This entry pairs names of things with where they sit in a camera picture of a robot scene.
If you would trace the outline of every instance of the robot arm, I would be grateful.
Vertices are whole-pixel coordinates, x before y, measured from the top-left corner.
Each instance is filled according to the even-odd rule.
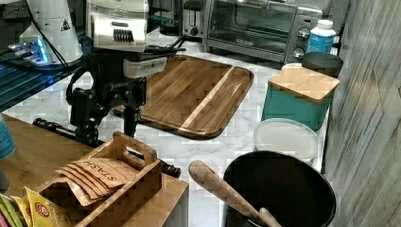
[[[170,46],[145,45],[147,12],[147,0],[121,0],[118,4],[87,0],[87,34],[92,51],[83,58],[82,67],[67,89],[67,101],[72,106],[70,123],[77,127],[75,133],[81,143],[95,143],[98,125],[118,106],[125,107],[124,133],[133,137],[141,117],[139,107],[146,103],[145,76],[163,71],[167,58],[185,50],[180,48],[185,37]],[[73,90],[85,72],[90,72],[94,80],[92,88]]]

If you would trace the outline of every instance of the toaster oven door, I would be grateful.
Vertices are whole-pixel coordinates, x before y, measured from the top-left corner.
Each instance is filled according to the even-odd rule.
[[[213,2],[207,39],[238,46],[250,55],[271,53],[273,60],[283,61],[297,8],[272,1],[268,8],[240,2]]]

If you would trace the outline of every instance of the wooden canister lid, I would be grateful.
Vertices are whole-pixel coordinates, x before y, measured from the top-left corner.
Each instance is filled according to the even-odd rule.
[[[339,84],[338,79],[298,65],[283,69],[269,80],[273,88],[315,103],[322,102]]]

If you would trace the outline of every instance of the white marble countertop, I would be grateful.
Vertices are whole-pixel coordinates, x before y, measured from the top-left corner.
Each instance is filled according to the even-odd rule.
[[[161,35],[158,30],[155,30],[148,35],[147,43],[167,45],[172,44],[176,39],[176,37]],[[159,158],[182,169],[181,180],[189,182],[189,226],[218,227],[221,223],[223,203],[190,179],[188,165],[194,160],[202,160],[222,176],[226,167],[236,157],[254,150],[253,130],[261,119],[268,80],[279,71],[281,66],[270,61],[243,61],[241,59],[243,57],[239,55],[222,57],[204,53],[200,43],[185,42],[183,47],[187,50],[179,54],[229,63],[247,68],[254,73],[253,85],[248,94],[222,134],[214,139],[192,140],[140,124],[136,129],[136,139],[156,149]],[[30,124],[40,117],[73,129],[74,127],[69,125],[71,108],[65,100],[65,91],[70,78],[71,76],[22,101],[4,111],[4,114]],[[99,139],[109,140],[114,131],[123,131],[123,126],[122,118],[109,114],[99,125]],[[325,129],[321,129],[318,135],[323,138],[324,132]],[[321,162],[322,153],[320,152],[314,167],[320,170]]]

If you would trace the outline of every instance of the wooden handle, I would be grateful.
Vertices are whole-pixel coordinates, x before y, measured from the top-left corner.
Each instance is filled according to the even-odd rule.
[[[209,166],[202,161],[194,161],[189,165],[189,175],[192,179],[210,193],[226,202],[243,216],[261,226],[279,227],[275,218],[268,212],[262,217],[239,193],[219,177]]]

